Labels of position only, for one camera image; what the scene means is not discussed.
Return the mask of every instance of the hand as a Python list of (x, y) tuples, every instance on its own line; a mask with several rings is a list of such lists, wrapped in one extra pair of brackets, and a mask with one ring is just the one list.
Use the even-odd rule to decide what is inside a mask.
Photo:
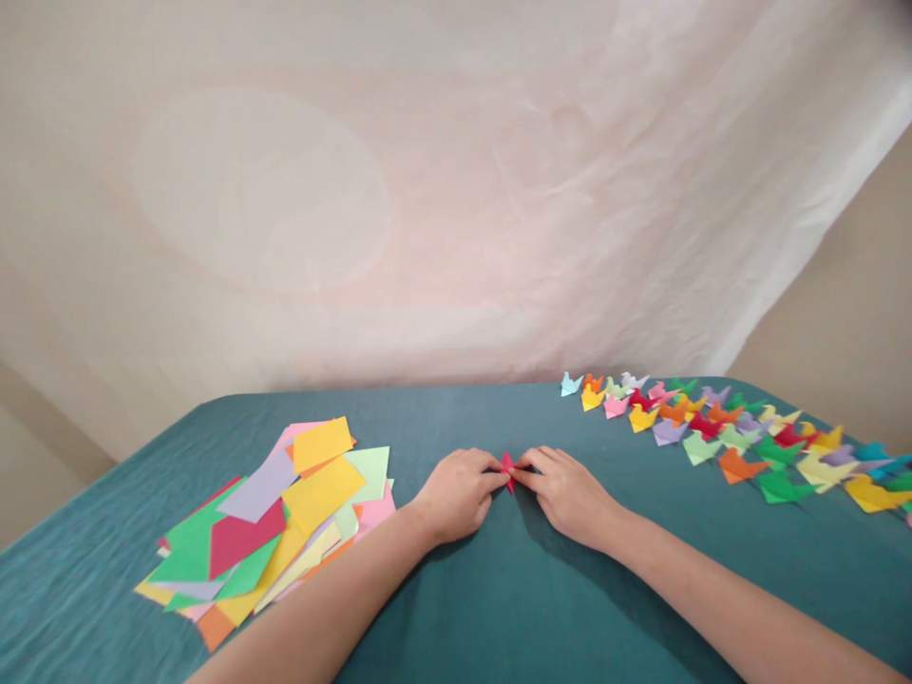
[[(529, 466), (541, 475), (520, 470)], [(540, 446), (526, 451), (510, 474), (536, 493), (558, 532), (613, 555), (613, 544), (633, 514), (611, 498), (585, 465), (565, 451)]]
[(406, 506), (419, 514), (435, 544), (455, 542), (475, 532), (491, 507), (491, 492), (506, 485), (505, 472), (497, 459), (477, 448), (458, 449), (437, 464)]

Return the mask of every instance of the white backdrop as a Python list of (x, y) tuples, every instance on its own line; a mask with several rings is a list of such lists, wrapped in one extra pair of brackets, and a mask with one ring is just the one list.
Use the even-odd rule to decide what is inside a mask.
[(905, 5), (5, 3), (0, 360), (118, 459), (234, 392), (724, 372), (912, 121)]

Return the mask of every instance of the teal tablecloth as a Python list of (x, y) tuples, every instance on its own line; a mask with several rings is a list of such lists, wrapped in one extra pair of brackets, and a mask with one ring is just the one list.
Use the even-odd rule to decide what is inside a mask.
[[(736, 381), (748, 399), (766, 395)], [(782, 410), (792, 406), (774, 397)], [(0, 681), (177, 682), (206, 659), (194, 626), (132, 593), (155, 540), (288, 424), (347, 415), (392, 447), (408, 502), (457, 447), (518, 457), (562, 447), (622, 503), (912, 675), (912, 530), (842, 491), (767, 505), (715, 463), (583, 413), (558, 384), (225, 397), (200, 406), (0, 556)], [(307, 644), (300, 644), (306, 649)], [(501, 492), (481, 531), (408, 578), (339, 677), (350, 682), (736, 681), (637, 577), (557, 534), (528, 491)]]

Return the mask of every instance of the forearm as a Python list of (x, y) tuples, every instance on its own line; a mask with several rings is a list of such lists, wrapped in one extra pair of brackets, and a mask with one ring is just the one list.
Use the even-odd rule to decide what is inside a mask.
[(214, 656), (193, 684), (329, 682), (380, 609), (435, 545), (408, 506)]
[(907, 681), (648, 520), (632, 516), (617, 539), (606, 535), (599, 550), (640, 576), (750, 684)]

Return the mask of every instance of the light green paper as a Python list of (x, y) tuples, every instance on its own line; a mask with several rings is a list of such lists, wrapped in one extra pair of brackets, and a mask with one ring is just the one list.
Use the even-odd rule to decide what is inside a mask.
[(246, 479), (241, 479), (222, 492), (165, 535), (171, 546), (171, 554), (152, 572), (148, 581), (209, 581), (212, 525), (225, 517), (219, 513), (218, 508)]
[[(361, 477), (367, 481), (346, 503), (363, 504), (383, 499), (384, 485), (387, 480), (387, 464), (390, 462), (390, 448), (378, 446), (377, 448), (358, 449), (349, 451), (343, 458), (352, 464), (361, 473)], [(341, 528), (341, 525), (339, 528), (344, 541), (345, 530)]]
[(216, 600), (230, 599), (257, 588), (257, 582), (273, 557), (281, 535), (275, 535), (272, 541), (260, 546), (250, 556), (237, 564), (237, 569), (225, 585), (216, 594)]

